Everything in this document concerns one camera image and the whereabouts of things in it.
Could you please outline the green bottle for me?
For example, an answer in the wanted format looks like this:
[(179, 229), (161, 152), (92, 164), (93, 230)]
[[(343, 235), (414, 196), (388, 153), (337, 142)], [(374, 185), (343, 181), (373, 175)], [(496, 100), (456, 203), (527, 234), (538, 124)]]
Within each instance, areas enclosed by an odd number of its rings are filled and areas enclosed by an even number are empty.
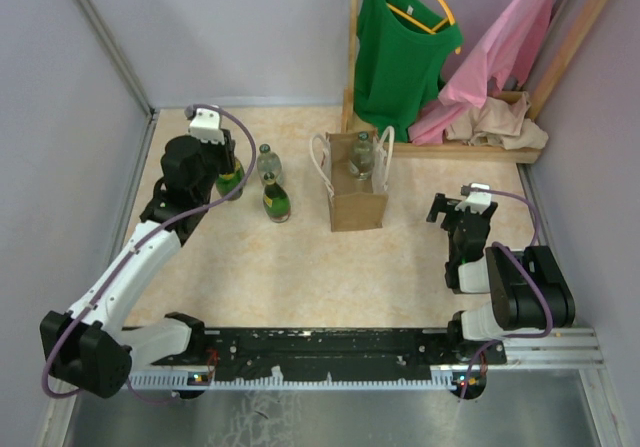
[(231, 174), (220, 175), (215, 183), (218, 194), (221, 198), (228, 196), (229, 201), (238, 200), (243, 194), (243, 188), (240, 187), (233, 196), (230, 193), (240, 184), (245, 176), (245, 170), (238, 158), (235, 158), (234, 172)]
[(263, 175), (263, 207), (271, 221), (286, 222), (291, 214), (291, 202), (286, 191), (280, 186), (273, 172)]

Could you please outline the clear glass bottle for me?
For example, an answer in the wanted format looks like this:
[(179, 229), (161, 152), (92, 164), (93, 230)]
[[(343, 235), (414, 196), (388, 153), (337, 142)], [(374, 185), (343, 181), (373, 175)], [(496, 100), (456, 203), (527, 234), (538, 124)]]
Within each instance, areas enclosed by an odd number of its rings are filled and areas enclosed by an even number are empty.
[(275, 176), (276, 182), (284, 185), (284, 172), (280, 157), (271, 149), (270, 145), (263, 143), (259, 146), (256, 167), (262, 185), (266, 184), (264, 176), (271, 172)]

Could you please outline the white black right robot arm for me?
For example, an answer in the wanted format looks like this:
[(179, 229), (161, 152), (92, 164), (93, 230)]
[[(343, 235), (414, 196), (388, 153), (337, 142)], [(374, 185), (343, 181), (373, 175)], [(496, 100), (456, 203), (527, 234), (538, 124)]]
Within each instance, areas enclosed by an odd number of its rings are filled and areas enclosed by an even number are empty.
[(576, 316), (573, 295), (549, 247), (512, 251), (498, 242), (487, 244), (497, 207), (489, 194), (475, 192), (458, 200), (438, 193), (427, 217), (434, 223), (444, 216), (440, 228), (448, 237), (447, 288), (459, 295), (490, 296), (481, 307), (460, 311), (448, 323), (447, 351), (461, 363), (481, 352), (482, 341), (545, 336), (554, 328), (572, 326)]

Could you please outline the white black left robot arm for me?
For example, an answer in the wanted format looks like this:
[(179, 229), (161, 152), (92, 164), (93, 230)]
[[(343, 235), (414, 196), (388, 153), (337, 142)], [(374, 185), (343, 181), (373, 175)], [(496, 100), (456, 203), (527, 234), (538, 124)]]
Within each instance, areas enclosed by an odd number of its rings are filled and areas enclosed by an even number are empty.
[(186, 314), (169, 313), (134, 330), (123, 325), (204, 216), (230, 201), (229, 194), (217, 200), (211, 194), (219, 178), (235, 172), (235, 141), (225, 128), (190, 128), (166, 144), (161, 166), (163, 175), (123, 250), (86, 294), (40, 323), (41, 388), (51, 399), (82, 391), (110, 398), (133, 372), (168, 358), (194, 364), (208, 353), (203, 322)]

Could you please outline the brown canvas bag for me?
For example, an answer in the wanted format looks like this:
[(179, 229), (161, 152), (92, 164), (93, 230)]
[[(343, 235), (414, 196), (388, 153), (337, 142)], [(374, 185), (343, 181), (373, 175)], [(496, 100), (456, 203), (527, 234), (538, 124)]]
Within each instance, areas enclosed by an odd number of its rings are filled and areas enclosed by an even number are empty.
[(371, 230), (383, 224), (395, 131), (388, 127), (382, 135), (366, 132), (375, 158), (367, 180), (358, 180), (349, 172), (349, 153), (359, 132), (316, 134), (309, 141), (311, 161), (327, 191), (333, 232)]

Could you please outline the clear bottle in bag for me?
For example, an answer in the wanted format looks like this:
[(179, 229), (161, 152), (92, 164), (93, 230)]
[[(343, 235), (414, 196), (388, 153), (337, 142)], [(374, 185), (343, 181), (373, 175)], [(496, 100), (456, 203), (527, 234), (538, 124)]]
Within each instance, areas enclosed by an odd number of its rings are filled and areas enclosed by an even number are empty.
[(372, 174), (374, 163), (374, 146), (370, 134), (361, 131), (350, 149), (349, 172), (358, 180), (367, 180)]

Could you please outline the beige crumpled cloth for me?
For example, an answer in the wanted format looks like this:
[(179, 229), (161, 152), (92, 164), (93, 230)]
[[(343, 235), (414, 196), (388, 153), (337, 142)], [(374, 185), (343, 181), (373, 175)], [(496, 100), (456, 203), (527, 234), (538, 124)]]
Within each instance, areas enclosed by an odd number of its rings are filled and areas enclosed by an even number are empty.
[(489, 97), (481, 108), (472, 107), (457, 117), (445, 129), (446, 139), (505, 150), (542, 150), (549, 136), (527, 116), (530, 105), (526, 92), (519, 92), (513, 103)]

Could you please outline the pink shirt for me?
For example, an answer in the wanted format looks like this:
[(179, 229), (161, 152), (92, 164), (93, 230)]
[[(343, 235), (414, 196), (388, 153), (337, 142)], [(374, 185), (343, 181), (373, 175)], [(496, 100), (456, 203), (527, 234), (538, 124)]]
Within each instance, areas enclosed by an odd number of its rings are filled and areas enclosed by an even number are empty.
[(551, 20), (554, 0), (512, 0), (461, 63), (436, 100), (408, 129), (414, 145), (440, 144), (447, 127), (488, 97), (503, 90), (511, 77), (528, 78)]

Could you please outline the green tank top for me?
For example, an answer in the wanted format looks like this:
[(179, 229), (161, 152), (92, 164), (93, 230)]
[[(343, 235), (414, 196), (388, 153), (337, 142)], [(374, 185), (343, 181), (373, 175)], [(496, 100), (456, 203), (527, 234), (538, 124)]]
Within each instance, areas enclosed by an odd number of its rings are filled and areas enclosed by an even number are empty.
[(442, 67), (463, 44), (458, 24), (421, 0), (362, 0), (357, 23), (354, 111), (408, 143), (409, 127), (444, 87)]

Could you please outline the yellow clothes hanger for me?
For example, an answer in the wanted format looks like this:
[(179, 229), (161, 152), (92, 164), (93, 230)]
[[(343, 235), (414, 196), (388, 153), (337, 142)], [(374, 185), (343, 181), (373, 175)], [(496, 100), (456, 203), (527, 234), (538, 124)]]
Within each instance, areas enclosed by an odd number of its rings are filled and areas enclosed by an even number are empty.
[(386, 8), (411, 32), (424, 34), (428, 40), (455, 36), (453, 52), (461, 53), (462, 34), (447, 0), (384, 0)]

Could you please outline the aluminium frame rail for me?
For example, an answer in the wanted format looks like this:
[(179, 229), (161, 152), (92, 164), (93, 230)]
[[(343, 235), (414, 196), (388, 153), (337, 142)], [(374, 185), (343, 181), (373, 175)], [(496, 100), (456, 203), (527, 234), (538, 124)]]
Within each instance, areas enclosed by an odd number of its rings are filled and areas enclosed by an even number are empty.
[(323, 388), (456, 390), (468, 363), (523, 369), (600, 368), (595, 334), (558, 329), (546, 338), (487, 345), (455, 329), (207, 329), (176, 319), (111, 336), (77, 328), (52, 374), (101, 398), (137, 389)]

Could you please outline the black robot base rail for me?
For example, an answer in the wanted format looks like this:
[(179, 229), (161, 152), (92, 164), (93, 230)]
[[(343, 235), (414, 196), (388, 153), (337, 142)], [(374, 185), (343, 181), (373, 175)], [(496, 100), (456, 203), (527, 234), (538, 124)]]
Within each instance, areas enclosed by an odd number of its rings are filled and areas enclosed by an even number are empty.
[(195, 347), (162, 367), (205, 366), (218, 381), (258, 380), (280, 369), (286, 381), (429, 380), (431, 369), (466, 365), (481, 347), (445, 328), (208, 328)]

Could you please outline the wooden clothes rack frame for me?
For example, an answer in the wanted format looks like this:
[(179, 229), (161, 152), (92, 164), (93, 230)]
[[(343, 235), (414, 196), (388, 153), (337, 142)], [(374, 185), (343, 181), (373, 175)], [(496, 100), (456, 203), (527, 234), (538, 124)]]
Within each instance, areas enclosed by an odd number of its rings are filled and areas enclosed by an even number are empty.
[[(584, 0), (580, 5), (576, 5), (574, 1), (569, 2), (569, 7), (575, 10), (577, 15), (566, 32), (562, 43), (555, 51), (553, 59), (535, 86), (531, 96), (532, 105), (529, 109), (529, 114), (532, 118), (536, 118), (541, 113), (547, 101), (551, 98), (552, 93), (560, 83), (572, 59), (608, 1)], [(445, 142), (438, 145), (422, 146), (400, 143), (394, 147), (394, 154), (406, 158), (533, 164), (540, 157), (541, 151), (532, 148), (506, 150), (498, 146), (471, 146), (459, 142)]]

